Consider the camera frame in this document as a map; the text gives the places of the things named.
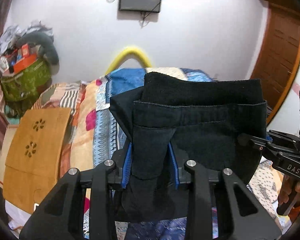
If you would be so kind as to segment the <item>wooden lap tray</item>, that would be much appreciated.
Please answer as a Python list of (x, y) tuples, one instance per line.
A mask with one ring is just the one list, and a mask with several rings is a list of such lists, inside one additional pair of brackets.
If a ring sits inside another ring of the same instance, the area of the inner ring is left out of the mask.
[(70, 108), (26, 111), (5, 161), (3, 197), (32, 214), (57, 183)]

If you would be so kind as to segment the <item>grey neck pillow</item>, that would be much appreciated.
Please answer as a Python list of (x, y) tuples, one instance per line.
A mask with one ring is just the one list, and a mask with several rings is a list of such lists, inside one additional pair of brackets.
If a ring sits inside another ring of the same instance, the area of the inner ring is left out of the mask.
[(16, 41), (15, 46), (19, 49), (25, 44), (40, 46), (38, 50), (39, 57), (45, 56), (48, 63), (51, 65), (59, 64), (59, 56), (53, 44), (53, 40), (45, 33), (34, 31), (25, 34)]

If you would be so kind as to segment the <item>black pants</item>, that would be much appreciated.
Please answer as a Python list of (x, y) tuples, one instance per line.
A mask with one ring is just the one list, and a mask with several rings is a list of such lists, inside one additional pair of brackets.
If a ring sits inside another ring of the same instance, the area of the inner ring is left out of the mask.
[(248, 183), (261, 159), (241, 135), (266, 137), (267, 103), (259, 80), (194, 82), (151, 72), (142, 87), (112, 96), (110, 112), (131, 142), (126, 188), (116, 213), (128, 222), (184, 217), (188, 197), (173, 161), (230, 168)]

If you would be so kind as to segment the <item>brown wooden door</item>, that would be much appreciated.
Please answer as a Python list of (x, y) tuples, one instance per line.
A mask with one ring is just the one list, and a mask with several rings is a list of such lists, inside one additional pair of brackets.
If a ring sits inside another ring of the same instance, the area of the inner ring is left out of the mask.
[(251, 78), (260, 79), (268, 104), (269, 124), (283, 105), (300, 66), (300, 4), (297, 0), (268, 3), (267, 25)]

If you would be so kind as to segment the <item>blue patchwork bedspread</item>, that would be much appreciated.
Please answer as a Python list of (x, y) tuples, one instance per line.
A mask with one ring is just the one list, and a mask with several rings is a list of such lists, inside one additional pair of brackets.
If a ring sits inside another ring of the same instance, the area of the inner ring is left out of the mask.
[[(107, 78), (101, 86), (96, 101), (108, 107), (96, 112), (93, 163), (100, 165), (107, 158), (113, 159), (115, 151), (128, 141), (125, 133), (110, 112), (112, 96), (142, 87), (146, 74), (133, 70), (119, 71)], [(114, 183), (115, 170), (102, 180), (108, 183), (112, 220), (127, 227), (125, 239), (278, 239), (281, 230), (247, 184), (230, 168), (215, 171), (189, 159), (185, 170), (190, 183), (183, 191), (187, 194), (187, 210), (184, 217), (128, 222), (116, 213)]]

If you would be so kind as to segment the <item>green patterned bag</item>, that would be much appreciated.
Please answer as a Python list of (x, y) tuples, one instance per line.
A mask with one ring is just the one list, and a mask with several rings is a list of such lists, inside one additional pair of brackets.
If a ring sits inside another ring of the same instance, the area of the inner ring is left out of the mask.
[(50, 68), (45, 60), (38, 59), (14, 76), (0, 78), (4, 98), (8, 102), (38, 96), (37, 88), (51, 80)]

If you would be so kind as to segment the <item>orange box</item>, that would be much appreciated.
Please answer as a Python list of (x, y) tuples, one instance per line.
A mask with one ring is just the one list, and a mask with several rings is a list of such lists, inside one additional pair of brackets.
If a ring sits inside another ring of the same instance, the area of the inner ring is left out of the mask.
[(23, 57), (21, 60), (19, 60), (13, 66), (13, 70), (14, 70), (13, 73), (17, 74), (17, 73), (21, 72), (22, 70), (26, 69), (27, 67), (29, 67), (30, 65), (32, 65), (36, 61), (37, 61), (37, 55), (36, 54), (31, 54), (28, 57)]

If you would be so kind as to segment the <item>yellow curved hoop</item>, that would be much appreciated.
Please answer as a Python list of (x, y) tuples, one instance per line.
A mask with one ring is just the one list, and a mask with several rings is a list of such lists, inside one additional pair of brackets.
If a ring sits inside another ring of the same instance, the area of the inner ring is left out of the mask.
[(124, 62), (131, 59), (136, 60), (142, 68), (153, 67), (148, 55), (141, 48), (138, 46), (127, 46), (113, 59), (105, 75), (119, 69)]

